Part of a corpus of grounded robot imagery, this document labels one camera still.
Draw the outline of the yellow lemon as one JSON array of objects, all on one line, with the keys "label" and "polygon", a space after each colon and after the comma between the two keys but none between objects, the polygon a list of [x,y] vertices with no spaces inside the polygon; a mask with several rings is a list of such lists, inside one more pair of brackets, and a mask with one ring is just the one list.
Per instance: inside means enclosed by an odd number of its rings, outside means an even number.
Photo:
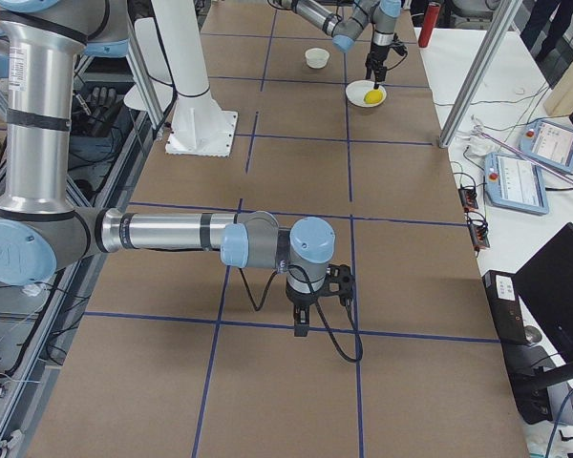
[{"label": "yellow lemon", "polygon": [[372,89],[364,95],[363,100],[367,105],[377,105],[384,100],[384,94],[379,89]]}]

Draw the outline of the white plate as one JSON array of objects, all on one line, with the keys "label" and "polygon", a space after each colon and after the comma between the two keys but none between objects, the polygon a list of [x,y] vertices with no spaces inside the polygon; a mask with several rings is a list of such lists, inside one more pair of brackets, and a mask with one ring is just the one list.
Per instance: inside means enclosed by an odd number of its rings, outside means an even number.
[{"label": "white plate", "polygon": [[348,101],[353,105],[362,108],[372,108],[382,104],[387,98],[386,90],[382,86],[379,86],[379,90],[384,94],[384,100],[381,103],[377,105],[367,105],[364,103],[364,95],[373,89],[373,84],[374,82],[371,80],[357,80],[351,82],[346,87],[346,96]]}]

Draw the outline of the white bowl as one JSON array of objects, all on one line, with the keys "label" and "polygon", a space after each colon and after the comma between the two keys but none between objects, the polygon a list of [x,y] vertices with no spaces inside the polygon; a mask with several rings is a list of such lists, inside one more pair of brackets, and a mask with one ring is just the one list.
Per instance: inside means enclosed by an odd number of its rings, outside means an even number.
[{"label": "white bowl", "polygon": [[305,61],[309,68],[320,70],[327,66],[330,53],[323,48],[310,48],[305,51]]}]

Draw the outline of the red cylinder bottle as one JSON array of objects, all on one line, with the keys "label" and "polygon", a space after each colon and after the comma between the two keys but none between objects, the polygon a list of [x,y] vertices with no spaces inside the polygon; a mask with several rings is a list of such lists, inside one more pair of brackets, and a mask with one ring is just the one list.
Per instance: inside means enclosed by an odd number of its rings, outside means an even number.
[{"label": "red cylinder bottle", "polygon": [[428,3],[423,16],[420,34],[418,36],[418,47],[420,49],[424,49],[429,45],[440,11],[441,4],[439,2],[430,1]]}]

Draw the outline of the upper orange circuit board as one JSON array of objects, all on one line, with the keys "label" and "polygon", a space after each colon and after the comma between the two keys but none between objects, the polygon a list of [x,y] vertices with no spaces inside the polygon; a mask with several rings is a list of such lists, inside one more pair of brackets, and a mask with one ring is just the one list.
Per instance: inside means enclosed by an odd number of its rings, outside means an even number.
[{"label": "upper orange circuit board", "polygon": [[458,196],[465,213],[478,209],[477,191],[475,187],[459,187]]}]

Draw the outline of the orange circuit board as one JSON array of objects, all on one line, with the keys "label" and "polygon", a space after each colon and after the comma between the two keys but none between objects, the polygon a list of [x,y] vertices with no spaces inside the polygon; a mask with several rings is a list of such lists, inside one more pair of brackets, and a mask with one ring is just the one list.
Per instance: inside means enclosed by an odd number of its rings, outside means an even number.
[{"label": "orange circuit board", "polygon": [[475,252],[485,250],[490,247],[488,240],[488,223],[485,219],[467,218],[467,227],[470,239]]},{"label": "orange circuit board", "polygon": [[478,209],[477,191],[475,187],[459,187],[458,196],[465,213]]}]

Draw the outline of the near teach pendant tablet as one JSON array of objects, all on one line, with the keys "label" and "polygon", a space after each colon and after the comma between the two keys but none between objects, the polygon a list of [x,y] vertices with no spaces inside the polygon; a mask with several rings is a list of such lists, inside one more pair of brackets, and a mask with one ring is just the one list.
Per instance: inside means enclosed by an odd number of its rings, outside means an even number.
[{"label": "near teach pendant tablet", "polygon": [[541,169],[531,162],[491,153],[484,159],[484,179],[492,205],[532,215],[549,213]]}]

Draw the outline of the teach pendant tablet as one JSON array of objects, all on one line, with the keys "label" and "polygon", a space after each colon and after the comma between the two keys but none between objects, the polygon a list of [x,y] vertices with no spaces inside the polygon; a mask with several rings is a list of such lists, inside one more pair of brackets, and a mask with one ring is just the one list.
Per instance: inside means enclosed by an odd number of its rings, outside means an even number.
[{"label": "teach pendant tablet", "polygon": [[570,173],[573,171],[573,128],[538,119],[526,126],[520,138],[520,150],[545,165]]},{"label": "teach pendant tablet", "polygon": [[484,159],[484,179],[492,205],[532,215],[549,213],[541,169],[531,162],[491,153]]}]

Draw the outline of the lower orange circuit board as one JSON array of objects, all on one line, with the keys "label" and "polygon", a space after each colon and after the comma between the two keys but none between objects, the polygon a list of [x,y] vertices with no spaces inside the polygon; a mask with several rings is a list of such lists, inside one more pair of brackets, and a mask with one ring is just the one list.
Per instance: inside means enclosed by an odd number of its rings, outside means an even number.
[{"label": "lower orange circuit board", "polygon": [[485,250],[490,247],[488,240],[488,223],[485,219],[467,218],[467,227],[470,239],[475,252]]}]

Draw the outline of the far teach pendant tablet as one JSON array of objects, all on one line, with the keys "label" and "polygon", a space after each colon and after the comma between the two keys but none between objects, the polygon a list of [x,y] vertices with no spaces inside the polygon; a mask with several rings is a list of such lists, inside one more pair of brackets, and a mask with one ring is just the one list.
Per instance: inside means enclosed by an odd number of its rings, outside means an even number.
[{"label": "far teach pendant tablet", "polygon": [[538,119],[526,126],[520,138],[520,150],[545,165],[570,173],[573,171],[573,128]]}]

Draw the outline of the black box device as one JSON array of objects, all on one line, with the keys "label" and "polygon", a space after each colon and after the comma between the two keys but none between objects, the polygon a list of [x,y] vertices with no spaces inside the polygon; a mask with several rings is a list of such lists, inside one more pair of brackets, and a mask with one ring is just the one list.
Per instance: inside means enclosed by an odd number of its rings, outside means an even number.
[{"label": "black box device", "polygon": [[506,344],[527,344],[520,296],[512,275],[488,270],[482,276],[482,281],[500,341]]}]

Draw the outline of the black laptop computer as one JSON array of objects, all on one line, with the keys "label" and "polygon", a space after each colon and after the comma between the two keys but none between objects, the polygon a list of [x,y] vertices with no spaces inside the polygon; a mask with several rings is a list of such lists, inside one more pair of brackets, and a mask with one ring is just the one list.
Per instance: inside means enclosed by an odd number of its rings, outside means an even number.
[{"label": "black laptop computer", "polygon": [[537,251],[514,280],[543,333],[565,361],[573,361],[573,223]]}]

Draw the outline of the aluminium frame post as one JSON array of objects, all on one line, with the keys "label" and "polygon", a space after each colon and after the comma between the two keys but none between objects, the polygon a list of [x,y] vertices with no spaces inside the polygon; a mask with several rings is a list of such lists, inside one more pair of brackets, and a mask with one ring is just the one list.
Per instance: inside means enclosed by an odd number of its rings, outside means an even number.
[{"label": "aluminium frame post", "polygon": [[478,48],[474,61],[456,97],[455,104],[448,114],[447,120],[437,140],[439,148],[447,149],[456,136],[473,98],[478,91],[483,76],[492,63],[504,35],[508,32],[522,0],[501,1],[489,30]]}]

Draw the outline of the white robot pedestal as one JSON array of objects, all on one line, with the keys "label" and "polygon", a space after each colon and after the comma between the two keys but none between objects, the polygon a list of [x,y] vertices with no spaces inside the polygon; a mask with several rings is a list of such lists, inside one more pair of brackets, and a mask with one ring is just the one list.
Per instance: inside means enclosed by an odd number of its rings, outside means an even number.
[{"label": "white robot pedestal", "polygon": [[154,1],[134,25],[153,93],[164,111],[175,102],[166,152],[229,156],[238,114],[214,100],[192,1]]}]

